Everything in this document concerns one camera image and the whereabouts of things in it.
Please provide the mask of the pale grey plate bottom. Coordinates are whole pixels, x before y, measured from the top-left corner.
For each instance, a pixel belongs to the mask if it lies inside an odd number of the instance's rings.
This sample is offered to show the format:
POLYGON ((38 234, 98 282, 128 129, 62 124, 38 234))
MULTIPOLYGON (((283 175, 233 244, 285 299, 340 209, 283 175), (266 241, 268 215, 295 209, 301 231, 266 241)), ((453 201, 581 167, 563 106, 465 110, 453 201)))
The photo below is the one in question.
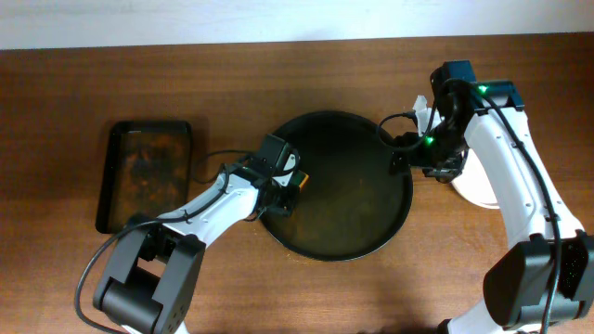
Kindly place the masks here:
POLYGON ((451 185, 468 202, 489 210, 499 209, 484 167, 472 149, 468 151, 461 174, 451 185))

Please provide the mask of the black round tray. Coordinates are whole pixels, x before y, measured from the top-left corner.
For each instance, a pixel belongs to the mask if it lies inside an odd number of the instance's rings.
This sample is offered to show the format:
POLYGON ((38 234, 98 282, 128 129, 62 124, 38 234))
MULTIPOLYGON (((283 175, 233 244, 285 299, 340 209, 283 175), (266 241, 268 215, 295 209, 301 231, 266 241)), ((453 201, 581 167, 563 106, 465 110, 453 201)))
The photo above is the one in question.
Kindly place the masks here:
POLYGON ((290 216, 261 222, 283 246, 319 261, 363 257, 403 226, 413 199, 409 164, 383 142, 390 136, 362 116, 318 111, 281 125, 275 136, 298 151, 308 177, 290 216))

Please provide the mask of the orange green sponge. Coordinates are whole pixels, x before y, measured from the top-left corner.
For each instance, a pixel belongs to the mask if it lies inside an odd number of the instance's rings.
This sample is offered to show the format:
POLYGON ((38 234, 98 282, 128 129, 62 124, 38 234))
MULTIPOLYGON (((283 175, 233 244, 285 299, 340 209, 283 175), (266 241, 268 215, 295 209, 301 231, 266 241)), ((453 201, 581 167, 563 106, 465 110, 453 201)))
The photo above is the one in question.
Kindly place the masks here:
POLYGON ((300 190, 302 190, 304 188, 305 184, 309 180, 309 175, 302 171, 298 171, 297 174, 294 175, 294 177, 295 177, 295 183, 299 187, 300 190))

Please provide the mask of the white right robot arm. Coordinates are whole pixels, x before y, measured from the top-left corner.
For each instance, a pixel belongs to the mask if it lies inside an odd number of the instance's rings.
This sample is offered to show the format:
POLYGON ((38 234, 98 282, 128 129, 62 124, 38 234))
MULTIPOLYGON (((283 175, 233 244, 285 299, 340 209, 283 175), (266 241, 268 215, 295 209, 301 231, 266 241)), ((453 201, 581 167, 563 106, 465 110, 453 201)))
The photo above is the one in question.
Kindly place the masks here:
POLYGON ((545 333, 593 305, 593 237, 567 208, 540 159, 525 105, 509 80, 480 82, 467 60, 430 77, 433 102, 410 113, 416 128, 390 141, 394 168, 441 182, 473 152, 503 217, 508 252, 485 274, 483 297, 438 331, 545 333))

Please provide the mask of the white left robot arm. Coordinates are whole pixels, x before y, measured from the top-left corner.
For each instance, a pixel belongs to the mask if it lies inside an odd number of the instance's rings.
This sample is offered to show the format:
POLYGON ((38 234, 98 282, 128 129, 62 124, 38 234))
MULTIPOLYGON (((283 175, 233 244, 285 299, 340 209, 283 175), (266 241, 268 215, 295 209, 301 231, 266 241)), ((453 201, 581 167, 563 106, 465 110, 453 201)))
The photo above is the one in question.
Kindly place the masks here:
POLYGON ((265 212, 288 216, 300 191, 298 149, 275 135, 260 148, 220 167, 212 185, 182 207, 155 218, 139 215, 94 253, 75 288, 78 318, 104 333, 185 333, 207 248, 239 221, 265 212), (84 283, 100 256, 112 254, 98 280, 93 306, 112 327, 82 309, 84 283))

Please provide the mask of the black rectangular tray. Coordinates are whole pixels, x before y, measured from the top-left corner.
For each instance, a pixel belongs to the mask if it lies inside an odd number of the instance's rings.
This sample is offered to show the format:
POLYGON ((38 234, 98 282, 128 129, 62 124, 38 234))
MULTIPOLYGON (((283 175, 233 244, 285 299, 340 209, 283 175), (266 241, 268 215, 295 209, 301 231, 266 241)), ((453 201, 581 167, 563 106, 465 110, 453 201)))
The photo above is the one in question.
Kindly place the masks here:
POLYGON ((137 213, 187 202, 193 137, 186 121, 120 121, 110 128, 95 227, 115 234, 137 213))

